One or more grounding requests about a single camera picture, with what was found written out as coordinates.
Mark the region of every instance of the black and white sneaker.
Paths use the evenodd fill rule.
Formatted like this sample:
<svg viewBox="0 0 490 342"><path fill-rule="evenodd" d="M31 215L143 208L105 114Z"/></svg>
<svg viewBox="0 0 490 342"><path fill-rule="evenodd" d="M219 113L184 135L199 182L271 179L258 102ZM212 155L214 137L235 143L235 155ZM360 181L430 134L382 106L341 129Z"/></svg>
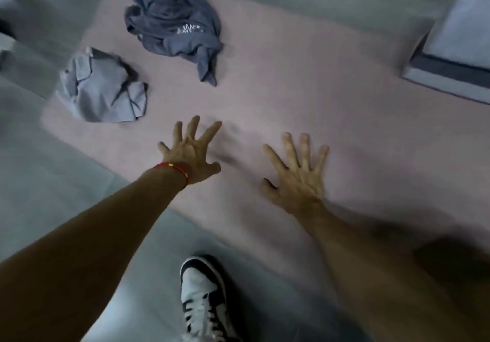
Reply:
<svg viewBox="0 0 490 342"><path fill-rule="evenodd" d="M219 272L203 257L190 257L180 269L186 342L241 341L231 325Z"/></svg>

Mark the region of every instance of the printed graphic on shirt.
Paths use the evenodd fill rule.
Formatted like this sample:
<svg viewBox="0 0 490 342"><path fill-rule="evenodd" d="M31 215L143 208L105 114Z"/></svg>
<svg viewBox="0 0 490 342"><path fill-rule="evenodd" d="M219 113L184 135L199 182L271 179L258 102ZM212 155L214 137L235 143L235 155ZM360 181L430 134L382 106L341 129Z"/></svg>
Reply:
<svg viewBox="0 0 490 342"><path fill-rule="evenodd" d="M188 23L183 25L181 28L177 28L177 34L186 34L188 32L195 32L195 31L204 32L201 25L191 25Z"/></svg>

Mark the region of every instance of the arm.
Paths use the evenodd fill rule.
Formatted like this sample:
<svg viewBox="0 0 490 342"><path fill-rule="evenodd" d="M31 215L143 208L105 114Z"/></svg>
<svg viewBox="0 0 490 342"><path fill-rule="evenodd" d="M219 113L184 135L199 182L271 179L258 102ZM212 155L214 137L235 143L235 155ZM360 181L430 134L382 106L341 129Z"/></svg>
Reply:
<svg viewBox="0 0 490 342"><path fill-rule="evenodd" d="M199 117L182 139L174 129L164 161L182 166L189 184L218 173L207 164L216 122L194 140ZM79 341L116 290L129 261L163 210L185 185L172 167L157 167L0 264L0 340Z"/></svg>
<svg viewBox="0 0 490 342"><path fill-rule="evenodd" d="M278 188L265 180L264 191L315 239L344 306L366 333L383 342L473 340L464 315L411 257L365 237L325 208L328 147L310 169L308 135L301 135L299 161L291 135L284 134L283 141L289 168L264 145L279 175Z"/></svg>

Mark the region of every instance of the sneaker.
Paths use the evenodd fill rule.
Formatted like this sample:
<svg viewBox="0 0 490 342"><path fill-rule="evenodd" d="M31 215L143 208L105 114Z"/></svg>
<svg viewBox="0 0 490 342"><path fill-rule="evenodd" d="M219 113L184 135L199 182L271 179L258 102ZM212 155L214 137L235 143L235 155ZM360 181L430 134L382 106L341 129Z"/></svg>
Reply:
<svg viewBox="0 0 490 342"><path fill-rule="evenodd" d="M228 316L223 278L205 258L185 260L180 298L187 325L185 341L241 341Z"/></svg>

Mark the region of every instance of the red bracelet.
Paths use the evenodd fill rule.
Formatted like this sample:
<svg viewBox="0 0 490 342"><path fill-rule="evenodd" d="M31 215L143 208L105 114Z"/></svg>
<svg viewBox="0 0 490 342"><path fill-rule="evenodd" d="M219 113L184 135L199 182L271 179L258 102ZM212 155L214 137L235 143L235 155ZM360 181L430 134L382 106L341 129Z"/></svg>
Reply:
<svg viewBox="0 0 490 342"><path fill-rule="evenodd" d="M154 166L154 168L156 168L156 167L167 167L167 166L178 170L179 172L181 172L185 176L185 185L182 188L182 190L184 190L186 188L186 186L189 184L189 175L187 174L187 172L185 171L184 168L182 168L178 165L172 164L172 163L160 163L160 164L157 164L156 166Z"/></svg>

